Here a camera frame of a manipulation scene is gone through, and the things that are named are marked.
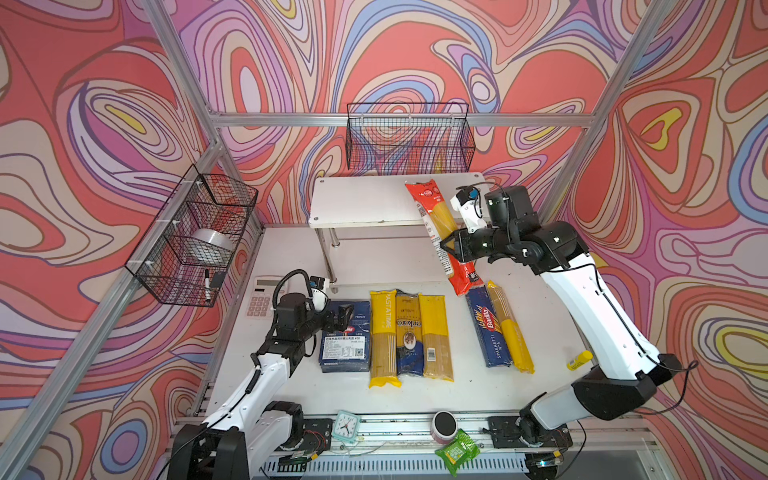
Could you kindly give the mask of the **blue Barilla pasta box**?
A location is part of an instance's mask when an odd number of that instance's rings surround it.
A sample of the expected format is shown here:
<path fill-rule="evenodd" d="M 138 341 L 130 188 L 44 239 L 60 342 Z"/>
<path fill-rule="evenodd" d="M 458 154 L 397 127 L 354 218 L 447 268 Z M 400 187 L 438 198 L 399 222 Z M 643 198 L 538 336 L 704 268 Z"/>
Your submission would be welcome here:
<path fill-rule="evenodd" d="M 352 308 L 352 316 L 343 332 L 324 332 L 318 363 L 323 373 L 369 372 L 371 365 L 371 306 L 369 301 L 331 301 L 330 309 Z"/>

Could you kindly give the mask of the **red spaghetti bag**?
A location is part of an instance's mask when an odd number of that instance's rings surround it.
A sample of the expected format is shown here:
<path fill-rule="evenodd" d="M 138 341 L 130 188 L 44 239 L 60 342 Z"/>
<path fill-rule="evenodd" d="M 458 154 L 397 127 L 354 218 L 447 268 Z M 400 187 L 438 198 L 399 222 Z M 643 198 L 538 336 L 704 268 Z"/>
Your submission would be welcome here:
<path fill-rule="evenodd" d="M 406 183 L 406 189 L 416 203 L 441 267 L 457 296 L 465 295 L 482 279 L 473 262 L 460 262 L 441 247 L 441 241 L 453 234 L 458 226 L 434 180 L 425 183 Z"/>

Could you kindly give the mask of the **blue Barilla spaghetti box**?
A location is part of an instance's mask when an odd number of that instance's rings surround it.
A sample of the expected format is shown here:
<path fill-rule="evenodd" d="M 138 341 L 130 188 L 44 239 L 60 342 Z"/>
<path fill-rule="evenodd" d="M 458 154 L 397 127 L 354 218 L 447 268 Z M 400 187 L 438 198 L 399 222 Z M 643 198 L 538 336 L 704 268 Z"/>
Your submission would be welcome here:
<path fill-rule="evenodd" d="M 513 360 L 487 288 L 471 288 L 466 294 L 466 301 L 486 366 L 511 366 Z"/>

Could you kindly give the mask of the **yellow narrow spaghetti bag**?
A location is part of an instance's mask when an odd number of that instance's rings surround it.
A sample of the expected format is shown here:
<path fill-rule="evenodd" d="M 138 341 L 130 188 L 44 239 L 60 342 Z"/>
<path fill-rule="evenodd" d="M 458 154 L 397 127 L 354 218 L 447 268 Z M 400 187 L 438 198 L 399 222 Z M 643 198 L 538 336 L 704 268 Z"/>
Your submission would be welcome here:
<path fill-rule="evenodd" d="M 487 282 L 487 290 L 514 366 L 520 372 L 534 374 L 534 362 L 504 290 L 493 281 Z"/>

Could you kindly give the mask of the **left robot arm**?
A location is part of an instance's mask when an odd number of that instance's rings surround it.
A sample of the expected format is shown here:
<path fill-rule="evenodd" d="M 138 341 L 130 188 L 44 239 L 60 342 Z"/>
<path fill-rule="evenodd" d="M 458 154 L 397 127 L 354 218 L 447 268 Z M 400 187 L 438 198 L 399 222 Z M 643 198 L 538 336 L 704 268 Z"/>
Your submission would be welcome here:
<path fill-rule="evenodd" d="M 278 447 L 301 441 L 301 405 L 275 395 L 305 358 L 306 342 L 320 331 L 345 331 L 354 313 L 349 303 L 331 308 L 319 297 L 320 308 L 301 293 L 277 301 L 265 341 L 251 354 L 251 372 L 218 410 L 177 434 L 169 479 L 250 479 Z"/>

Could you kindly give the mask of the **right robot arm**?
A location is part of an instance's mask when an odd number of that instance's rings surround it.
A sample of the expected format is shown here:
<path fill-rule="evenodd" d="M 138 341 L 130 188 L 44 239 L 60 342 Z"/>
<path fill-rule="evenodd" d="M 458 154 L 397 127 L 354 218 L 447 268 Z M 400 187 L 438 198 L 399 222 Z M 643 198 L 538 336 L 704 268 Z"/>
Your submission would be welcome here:
<path fill-rule="evenodd" d="M 523 442 L 544 442 L 557 428 L 587 417 L 613 420 L 646 404 L 685 371 L 639 331 L 603 281 L 589 248 L 566 221 L 543 223 L 523 186 L 481 194 L 461 186 L 450 201 L 464 222 L 441 247 L 461 263 L 510 259 L 531 269 L 560 298 L 597 364 L 569 385 L 533 399 L 519 413 Z"/>

